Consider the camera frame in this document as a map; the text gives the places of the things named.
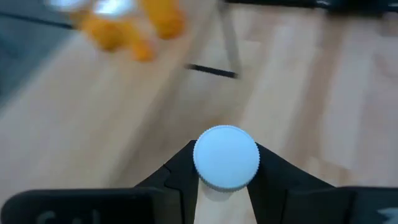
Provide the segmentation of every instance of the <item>white bottle cap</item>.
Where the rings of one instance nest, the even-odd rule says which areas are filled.
[[[233,192],[253,179],[260,155],[248,133],[222,125],[199,137],[193,149],[193,162],[206,185],[220,192]]]
[[[99,0],[94,13],[108,19],[117,19],[135,10],[135,0]]]
[[[60,12],[76,12],[89,3],[90,0],[46,0],[46,5]]]

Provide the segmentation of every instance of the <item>metal rod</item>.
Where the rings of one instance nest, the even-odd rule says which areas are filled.
[[[229,66],[235,73],[235,78],[242,74],[241,60],[239,58],[238,41],[232,22],[232,16],[229,4],[224,0],[218,1],[218,11],[221,17],[221,28],[224,35],[224,44],[226,48]]]

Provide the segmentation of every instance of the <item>orange object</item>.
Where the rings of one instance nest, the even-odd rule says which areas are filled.
[[[171,39],[180,35],[185,28],[183,13],[176,0],[140,0],[147,17],[162,39]]]
[[[102,50],[112,52],[123,45],[123,32],[116,21],[91,14],[81,23],[80,29]]]
[[[150,61],[155,57],[148,40],[142,37],[141,32],[134,26],[132,19],[125,19],[121,23],[124,44],[131,50],[132,56],[138,61]]]

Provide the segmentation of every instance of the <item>bottle cap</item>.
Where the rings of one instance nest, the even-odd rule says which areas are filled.
[[[94,5],[94,13],[104,18],[117,19],[135,9],[134,0],[100,0]]]
[[[46,5],[60,12],[76,12],[87,6],[90,0],[47,0]]]
[[[193,162],[207,186],[220,192],[233,192],[253,179],[260,155],[256,142],[248,133],[222,125],[199,137],[193,149]]]

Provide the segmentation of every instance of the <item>wooden surface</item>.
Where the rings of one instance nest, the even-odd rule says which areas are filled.
[[[78,32],[67,39],[2,111],[0,201],[34,188],[109,186],[200,47],[215,2],[181,1],[188,28],[175,40],[156,40],[141,20],[158,53],[151,63],[102,53]]]
[[[331,184],[398,186],[398,21],[242,5],[233,19],[241,79],[188,72],[118,185],[138,183],[203,130],[234,124]],[[209,30],[196,63],[228,69],[220,24]],[[195,223],[255,222],[246,189],[212,202],[199,187]]]
[[[243,61],[241,79],[185,71],[175,80],[170,93],[156,101],[159,110],[135,136],[134,153],[122,163],[127,166],[111,186],[137,184],[189,140],[217,124],[240,126],[263,146],[331,184],[397,186],[398,178],[394,175],[398,171],[395,162],[398,156],[397,21],[330,17],[323,11],[309,9],[240,5],[233,6],[233,19]],[[205,48],[194,61],[228,69],[218,20],[214,20],[206,34]],[[82,59],[70,60],[76,60],[77,65],[85,64]],[[125,66],[123,59],[110,62]],[[59,62],[54,66],[65,65]],[[49,186],[91,187],[91,183],[109,172],[112,162],[108,159],[116,161],[117,158],[107,156],[111,153],[120,156],[113,151],[113,144],[122,144],[117,141],[119,138],[131,138],[120,137],[124,131],[109,130],[120,125],[120,130],[129,131],[139,122],[135,111],[142,105],[135,103],[138,96],[130,95],[130,91],[138,88],[143,93],[160,80],[159,77],[152,80],[149,76],[132,76],[129,72],[120,72],[118,66],[107,68],[112,72],[87,72],[98,78],[98,84],[83,93],[79,91],[87,85],[85,82],[91,83],[89,78],[77,78],[82,75],[73,73],[70,75],[76,77],[72,79],[74,82],[66,76],[49,81],[53,76],[49,70],[44,73],[48,79],[38,78],[34,83],[45,88],[37,87],[32,96],[22,95],[12,104],[15,109],[9,118],[0,120],[0,128],[5,124],[9,126],[0,130],[1,141],[14,139],[6,148],[9,151],[5,151],[10,156],[2,157],[0,163],[2,167],[13,168],[11,171],[1,169],[1,182],[9,183],[1,186],[3,190],[15,192],[19,189],[13,186],[22,185],[41,187],[38,180],[47,181],[47,177],[60,172],[68,178],[57,184],[50,181]],[[109,90],[107,87],[119,85],[122,88]],[[59,95],[46,95],[43,90],[46,88],[64,91]],[[30,98],[34,96],[43,99],[43,104],[31,104]],[[69,100],[57,107],[51,106],[53,113],[43,114],[48,110],[44,105],[48,105],[51,98],[61,97]],[[101,103],[106,106],[97,108]],[[100,120],[98,116],[102,113],[111,114],[111,119],[85,126]],[[66,121],[67,125],[61,126],[59,118],[65,114],[81,116],[84,120],[69,119],[70,123]],[[29,141],[17,141],[16,136],[20,136],[18,132],[23,129],[27,129],[25,137]],[[79,141],[71,142],[72,134],[81,136],[76,138]],[[32,148],[40,149],[40,154],[30,150]],[[71,152],[80,157],[70,157],[70,163],[60,162],[69,161]],[[80,175],[88,178],[83,182],[74,180],[67,175],[66,167],[54,166],[57,163],[46,160],[51,156],[55,156],[55,162],[60,165],[73,166],[72,170],[80,170]],[[39,160],[45,163],[33,166]],[[255,222],[246,189],[225,202],[212,202],[199,187],[195,223]]]

